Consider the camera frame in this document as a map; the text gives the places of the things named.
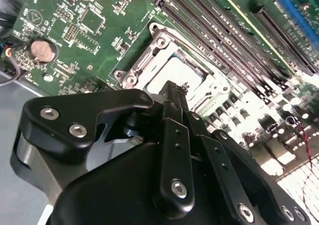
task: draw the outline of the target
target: blue pcie slot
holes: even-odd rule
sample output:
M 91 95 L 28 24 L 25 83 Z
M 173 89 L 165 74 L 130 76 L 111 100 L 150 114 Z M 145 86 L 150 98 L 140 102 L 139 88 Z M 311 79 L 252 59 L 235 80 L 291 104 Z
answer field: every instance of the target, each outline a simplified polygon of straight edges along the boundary
M 300 30 L 304 33 L 305 37 L 313 44 L 313 46 L 316 49 L 319 49 L 318 35 L 311 29 L 308 22 L 300 14 L 300 12 L 296 9 L 296 7 L 292 4 L 292 2 L 290 0 L 277 0 L 277 1 L 285 9 L 287 14 L 293 19 L 293 21 L 300 28 Z

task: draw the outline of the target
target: black metal bracket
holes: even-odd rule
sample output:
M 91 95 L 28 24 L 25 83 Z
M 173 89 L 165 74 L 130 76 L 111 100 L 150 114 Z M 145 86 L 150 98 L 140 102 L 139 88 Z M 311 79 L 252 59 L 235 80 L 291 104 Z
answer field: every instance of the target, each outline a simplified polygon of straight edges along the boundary
M 168 82 L 160 93 L 163 105 L 135 89 L 25 104 L 11 165 L 56 201 L 50 225 L 310 224 L 231 137 L 207 132 L 200 116 L 188 110 L 181 88 Z M 107 123 L 109 138 L 138 135 L 144 142 L 83 174 L 101 123 Z M 45 181 L 38 180 L 48 174 L 43 169 L 52 175 Z M 60 191 L 50 194 L 47 181 Z

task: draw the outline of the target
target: black ram slot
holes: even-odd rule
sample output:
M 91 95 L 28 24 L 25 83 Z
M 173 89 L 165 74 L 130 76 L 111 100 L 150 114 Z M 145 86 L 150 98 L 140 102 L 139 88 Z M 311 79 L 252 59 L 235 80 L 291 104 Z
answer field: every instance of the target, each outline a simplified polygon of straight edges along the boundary
M 230 36 L 232 36 L 232 38 L 234 38 L 238 43 L 240 43 L 241 48 L 250 54 L 250 56 L 252 56 L 256 61 L 258 61 L 259 64 L 258 68 L 259 70 L 263 71 L 265 74 L 267 74 L 269 76 L 269 78 L 277 85 L 279 85 L 277 83 L 277 81 L 283 81 L 286 82 L 287 80 L 284 78 L 278 78 L 277 75 L 275 75 L 268 67 L 264 66 L 263 62 L 260 61 L 260 59 L 256 56 L 256 53 L 259 53 L 263 59 L 268 63 L 268 65 L 270 67 L 272 67 L 273 70 L 275 70 L 278 74 L 283 75 L 284 77 L 287 76 L 287 74 L 282 74 L 282 71 L 280 69 L 278 69 L 278 66 L 268 57 L 268 55 L 265 52 L 261 52 L 261 50 L 257 50 L 258 45 L 253 42 L 248 35 L 246 35 L 245 32 L 242 31 L 242 29 L 237 25 L 237 22 L 235 20 L 233 20 L 233 18 L 231 18 L 230 16 L 228 16 L 225 12 L 224 9 L 215 1 L 215 0 L 207 0 L 208 2 L 211 3 L 211 6 L 217 11 L 218 16 L 222 15 L 223 17 L 227 18 L 228 21 L 230 21 L 232 23 L 232 26 L 238 31 L 238 32 L 242 32 L 242 36 L 245 38 L 245 41 L 242 41 L 240 39 L 237 38 L 236 34 L 232 34 L 231 32 L 228 32 L 228 28 L 220 21 L 220 19 L 218 17 L 216 17 L 213 13 L 212 10 L 205 5 L 201 0 L 196 0 L 197 5 L 199 7 L 202 8 L 203 12 L 206 13 L 205 16 L 209 16 L 210 20 L 214 20 L 214 22 L 216 24 L 219 25 L 219 30 L 221 30 L 220 28 L 222 28 L 226 33 L 229 33 Z
M 284 51 L 288 52 L 294 65 L 308 75 L 314 75 L 319 72 L 315 65 L 308 59 L 307 55 L 298 48 L 294 40 L 283 30 L 264 7 L 259 9 L 254 15 L 273 40 Z
M 217 45 L 219 45 L 222 49 L 225 50 L 227 55 L 235 62 L 235 64 L 241 69 L 246 70 L 247 73 L 250 74 L 254 80 L 260 84 L 265 90 L 266 95 L 270 96 L 272 93 L 274 93 L 274 90 L 264 81 L 262 77 L 258 76 L 258 72 L 254 71 L 250 65 L 247 65 L 246 62 L 236 54 L 235 50 L 232 50 L 232 48 L 227 43 L 222 43 L 222 40 L 218 37 L 218 33 L 213 30 L 211 25 L 206 24 L 205 21 L 199 17 L 196 12 L 194 12 L 192 9 L 189 8 L 187 4 L 185 4 L 182 0 L 170 0 L 175 5 L 178 6 L 180 10 L 182 10 L 185 15 L 187 15 L 188 18 L 192 19 L 192 21 L 196 22 L 197 25 L 201 28 L 201 30 L 210 37 L 211 40 L 213 40 Z
M 218 62 L 231 70 L 238 79 L 243 82 L 249 89 L 251 89 L 261 100 L 265 102 L 265 104 L 269 104 L 270 101 L 266 98 L 266 96 L 259 91 L 251 81 L 249 81 L 244 75 L 238 72 L 236 69 L 233 69 L 232 66 L 228 63 L 228 61 L 224 58 L 224 56 L 220 56 L 214 48 L 212 48 L 206 41 L 203 39 L 203 35 L 200 34 L 197 30 L 193 29 L 183 18 L 181 18 L 178 14 L 176 14 L 172 9 L 170 9 L 164 2 L 164 0 L 152 0 L 156 5 L 158 5 L 162 11 L 164 11 L 167 16 L 172 18 L 180 27 L 182 27 L 193 39 L 197 40 L 197 43 L 204 48 L 209 54 L 215 56 Z

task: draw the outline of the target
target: chip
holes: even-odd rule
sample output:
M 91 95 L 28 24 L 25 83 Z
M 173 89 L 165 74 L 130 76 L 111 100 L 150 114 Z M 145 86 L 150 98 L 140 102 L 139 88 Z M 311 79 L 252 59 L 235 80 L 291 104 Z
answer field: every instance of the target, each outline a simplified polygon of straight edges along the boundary
M 104 23 L 104 19 L 95 12 L 88 9 L 83 17 L 82 24 L 85 25 L 93 34 L 96 34 Z

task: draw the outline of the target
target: screw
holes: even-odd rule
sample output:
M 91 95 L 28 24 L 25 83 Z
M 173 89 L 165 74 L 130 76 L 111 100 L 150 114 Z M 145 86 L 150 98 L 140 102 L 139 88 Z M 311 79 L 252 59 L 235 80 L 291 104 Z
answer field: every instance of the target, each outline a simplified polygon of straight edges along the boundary
M 40 115 L 47 120 L 56 120 L 60 116 L 60 113 L 53 108 L 43 108 L 40 111 Z
M 88 134 L 88 131 L 83 125 L 73 124 L 69 128 L 70 134 L 77 138 L 83 138 Z
M 246 205 L 239 204 L 238 209 L 247 222 L 252 223 L 254 221 L 254 215 Z
M 115 76 L 120 78 L 122 76 L 122 73 L 121 72 L 116 72 Z
M 223 139 L 227 139 L 227 134 L 225 134 L 224 132 L 220 132 L 220 136 L 221 136 Z
M 140 94 L 140 98 L 142 99 L 142 100 L 144 100 L 145 102 L 148 102 L 148 97 L 145 95 L 145 94 Z
M 286 208 L 285 206 L 282 206 L 281 208 L 282 208 L 282 210 L 283 210 L 284 215 L 285 215 L 290 221 L 294 221 L 294 220 L 295 220 L 294 215 L 292 214 L 291 211 L 288 210 L 288 208 Z
M 52 82 L 52 81 L 53 81 L 53 75 L 51 75 L 51 74 L 45 74 L 45 75 L 43 76 L 43 80 L 44 80 L 45 82 Z
M 129 83 L 129 84 L 134 84 L 135 83 L 135 78 L 133 76 L 129 76 L 126 81 Z
M 303 215 L 302 212 L 300 212 L 297 208 L 294 208 L 295 213 L 297 214 L 297 216 L 302 220 L 302 221 L 306 221 L 306 217 Z
M 184 199 L 187 196 L 187 189 L 180 181 L 173 181 L 171 184 L 171 190 L 180 199 Z
M 156 43 L 158 44 L 160 48 L 164 48 L 166 45 L 166 39 L 163 37 L 160 37 L 157 39 Z
M 200 119 L 200 116 L 196 113 L 193 113 L 193 118 L 196 119 L 196 120 L 199 120 Z

